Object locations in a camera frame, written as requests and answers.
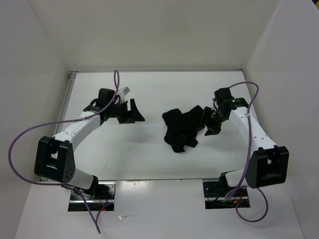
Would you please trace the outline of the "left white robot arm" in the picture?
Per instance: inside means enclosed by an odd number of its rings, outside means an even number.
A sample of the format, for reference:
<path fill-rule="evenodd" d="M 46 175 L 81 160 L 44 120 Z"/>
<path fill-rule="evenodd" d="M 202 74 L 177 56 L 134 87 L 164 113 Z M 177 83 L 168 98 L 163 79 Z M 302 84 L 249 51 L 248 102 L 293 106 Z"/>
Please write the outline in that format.
<path fill-rule="evenodd" d="M 76 168 L 74 151 L 80 143 L 108 119 L 115 118 L 120 124 L 144 122 L 135 100 L 126 100 L 130 89 L 119 91 L 101 88 L 98 97 L 82 112 L 79 120 L 65 130 L 52 136 L 42 137 L 38 142 L 34 172 L 37 176 L 61 183 L 64 188 L 76 188 L 88 199 L 106 193 L 107 188 L 98 177 Z"/>

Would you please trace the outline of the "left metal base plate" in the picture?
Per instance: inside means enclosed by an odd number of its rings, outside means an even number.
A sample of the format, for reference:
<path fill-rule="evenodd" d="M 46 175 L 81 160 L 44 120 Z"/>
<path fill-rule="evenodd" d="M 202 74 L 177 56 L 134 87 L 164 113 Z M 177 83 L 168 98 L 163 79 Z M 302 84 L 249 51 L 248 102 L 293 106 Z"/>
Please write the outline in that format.
<path fill-rule="evenodd" d="M 83 193 L 84 198 L 91 211 L 98 212 L 102 211 L 114 211 L 115 207 L 115 192 L 116 192 L 116 181 L 99 181 L 99 191 L 94 196 L 88 196 Z M 68 204 L 69 212 L 86 212 L 82 198 L 74 190 L 70 193 L 70 199 Z"/>

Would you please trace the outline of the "metal base plate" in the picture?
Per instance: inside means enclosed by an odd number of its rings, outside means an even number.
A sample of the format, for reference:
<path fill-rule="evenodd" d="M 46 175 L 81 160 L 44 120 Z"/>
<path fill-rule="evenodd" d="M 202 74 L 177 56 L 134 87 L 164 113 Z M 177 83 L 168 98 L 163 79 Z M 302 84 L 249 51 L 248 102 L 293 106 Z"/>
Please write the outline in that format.
<path fill-rule="evenodd" d="M 116 192 L 116 181 L 99 181 L 99 191 L 94 196 L 88 196 L 83 193 L 84 198 L 91 211 L 98 212 L 102 211 L 114 211 L 115 207 L 115 192 Z M 86 212 L 82 198 L 74 190 L 70 193 L 70 199 L 68 204 L 69 212 Z"/>
<path fill-rule="evenodd" d="M 220 183 L 217 180 L 203 181 L 203 194 L 206 210 L 213 209 L 233 209 L 239 204 L 239 208 L 249 208 L 250 202 L 246 189 L 240 189 L 235 196 L 229 200 L 225 199 L 228 192 L 222 191 Z"/>

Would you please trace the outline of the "black skirt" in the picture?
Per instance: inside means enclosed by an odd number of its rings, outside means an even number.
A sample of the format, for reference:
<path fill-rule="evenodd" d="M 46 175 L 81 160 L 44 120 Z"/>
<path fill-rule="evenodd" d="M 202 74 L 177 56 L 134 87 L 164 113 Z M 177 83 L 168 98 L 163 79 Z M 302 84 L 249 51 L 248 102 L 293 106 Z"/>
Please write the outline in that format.
<path fill-rule="evenodd" d="M 203 113 L 203 108 L 197 105 L 185 113 L 182 113 L 180 109 L 173 109 L 162 114 L 167 126 L 164 141 L 171 145 L 175 153 L 185 152 L 185 146 L 193 148 L 197 146 L 196 136 L 204 129 Z"/>

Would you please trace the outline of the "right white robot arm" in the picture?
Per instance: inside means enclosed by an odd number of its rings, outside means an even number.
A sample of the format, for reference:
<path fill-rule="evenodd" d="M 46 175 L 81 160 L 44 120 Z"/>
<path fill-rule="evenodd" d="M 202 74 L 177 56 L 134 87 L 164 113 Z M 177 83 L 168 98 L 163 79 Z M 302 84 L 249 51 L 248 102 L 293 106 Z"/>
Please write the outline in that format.
<path fill-rule="evenodd" d="M 220 88 L 214 93 L 213 106 L 204 109 L 206 136 L 218 135 L 222 124 L 229 120 L 248 145 L 244 168 L 220 175 L 218 189 L 224 196 L 231 196 L 240 188 L 255 189 L 286 181 L 289 151 L 267 136 L 250 108 L 244 98 L 233 97 L 230 88 Z"/>

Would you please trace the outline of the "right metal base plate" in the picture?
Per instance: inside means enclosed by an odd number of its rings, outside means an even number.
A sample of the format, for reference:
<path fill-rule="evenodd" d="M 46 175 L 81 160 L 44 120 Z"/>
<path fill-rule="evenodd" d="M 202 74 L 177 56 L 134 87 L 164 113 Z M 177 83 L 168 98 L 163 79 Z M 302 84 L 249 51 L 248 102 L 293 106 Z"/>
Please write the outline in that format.
<path fill-rule="evenodd" d="M 229 200 L 225 199 L 228 192 L 222 191 L 220 183 L 217 180 L 203 181 L 203 194 L 206 210 L 213 209 L 233 209 L 239 204 L 239 208 L 249 208 L 250 202 L 246 189 L 240 189 L 235 196 Z"/>

